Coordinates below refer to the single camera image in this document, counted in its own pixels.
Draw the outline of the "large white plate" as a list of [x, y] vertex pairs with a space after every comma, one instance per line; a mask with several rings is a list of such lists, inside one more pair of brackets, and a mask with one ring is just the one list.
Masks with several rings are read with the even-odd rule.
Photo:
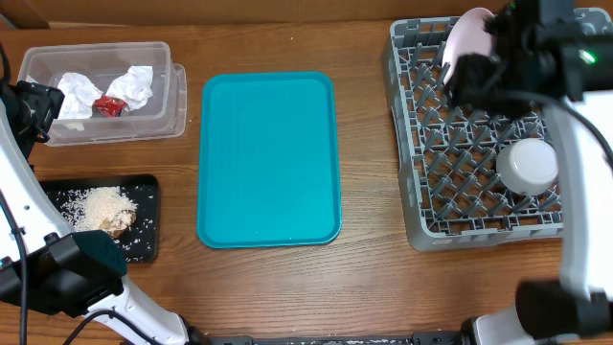
[[485, 8], [474, 8], [463, 14], [451, 30], [443, 50], [442, 67], [447, 66], [443, 83], [451, 79], [458, 58], [463, 55], [489, 56], [493, 48], [492, 35], [485, 31], [494, 14]]

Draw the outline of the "grey bowl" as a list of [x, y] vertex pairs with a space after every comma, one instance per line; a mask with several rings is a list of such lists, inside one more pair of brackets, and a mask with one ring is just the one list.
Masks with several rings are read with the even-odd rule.
[[523, 196], [545, 193], [558, 175], [556, 152], [544, 141], [529, 138], [504, 147], [496, 158], [504, 186]]

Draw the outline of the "red snack wrapper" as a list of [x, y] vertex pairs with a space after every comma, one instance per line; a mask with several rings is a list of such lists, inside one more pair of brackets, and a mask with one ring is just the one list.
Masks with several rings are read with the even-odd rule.
[[92, 108], [106, 118], [122, 117], [129, 112], [129, 106], [124, 100], [109, 96], [101, 96], [95, 100]]

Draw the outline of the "brown food scrap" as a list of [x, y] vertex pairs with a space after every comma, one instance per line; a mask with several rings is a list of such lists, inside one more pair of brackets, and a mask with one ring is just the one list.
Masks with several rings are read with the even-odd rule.
[[136, 213], [132, 210], [122, 210], [112, 218], [105, 218], [99, 229], [112, 239], [118, 239], [136, 220]]

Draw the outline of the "white napkin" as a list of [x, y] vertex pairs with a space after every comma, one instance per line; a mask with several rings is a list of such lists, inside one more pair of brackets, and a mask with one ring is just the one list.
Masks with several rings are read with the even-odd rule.
[[102, 115], [94, 112], [92, 108], [94, 101], [101, 96], [124, 100], [129, 106], [129, 112], [125, 114], [128, 115], [144, 107], [153, 96], [152, 81], [153, 68], [151, 66], [131, 66], [124, 75], [112, 81], [107, 90], [102, 92], [83, 74], [65, 73], [57, 86], [64, 95], [57, 118], [59, 120], [86, 120], [91, 119], [94, 115]]

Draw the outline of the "pile of rice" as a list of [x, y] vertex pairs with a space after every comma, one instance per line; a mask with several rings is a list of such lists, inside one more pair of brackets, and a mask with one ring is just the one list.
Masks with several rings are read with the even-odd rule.
[[77, 232], [100, 230], [101, 222], [123, 210], [136, 213], [138, 204], [120, 187], [97, 187], [71, 190], [60, 206], [60, 213]]

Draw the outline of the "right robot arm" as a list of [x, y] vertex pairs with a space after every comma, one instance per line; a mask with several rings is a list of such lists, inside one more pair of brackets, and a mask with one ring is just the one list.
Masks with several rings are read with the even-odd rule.
[[518, 119], [539, 109], [556, 157], [523, 144], [504, 184], [533, 196], [557, 180], [559, 275], [524, 281], [514, 304], [464, 323], [464, 344], [557, 344], [612, 329], [612, 36], [589, 34], [571, 1], [520, 0], [467, 11], [443, 52], [451, 104]]

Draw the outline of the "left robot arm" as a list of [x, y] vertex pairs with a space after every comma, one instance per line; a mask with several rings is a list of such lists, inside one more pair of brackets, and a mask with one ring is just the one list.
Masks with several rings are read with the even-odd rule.
[[1, 299], [29, 311], [97, 321], [133, 344], [193, 344], [194, 330], [127, 276], [103, 231], [77, 232], [34, 176], [28, 156], [63, 101], [53, 87], [1, 83]]

